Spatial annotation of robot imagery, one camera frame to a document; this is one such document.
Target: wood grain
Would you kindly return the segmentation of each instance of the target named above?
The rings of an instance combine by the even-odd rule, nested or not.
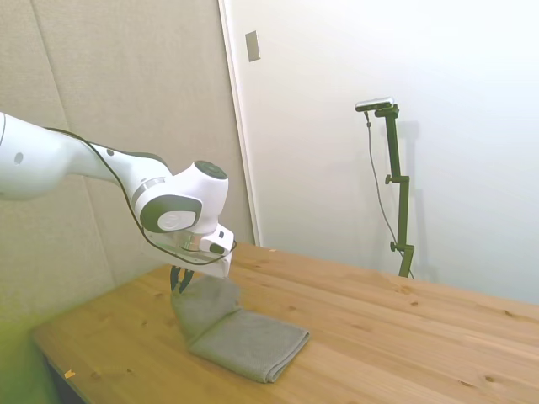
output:
[[[312,340],[274,385],[185,350],[159,268],[35,331],[88,402],[464,404],[539,402],[539,307],[239,245],[249,310]]]

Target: white door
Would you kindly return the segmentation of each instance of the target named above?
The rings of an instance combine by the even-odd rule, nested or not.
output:
[[[393,96],[416,275],[535,299],[539,28],[517,2],[221,0],[260,244],[398,271],[354,111]],[[385,125],[371,119],[396,231]]]

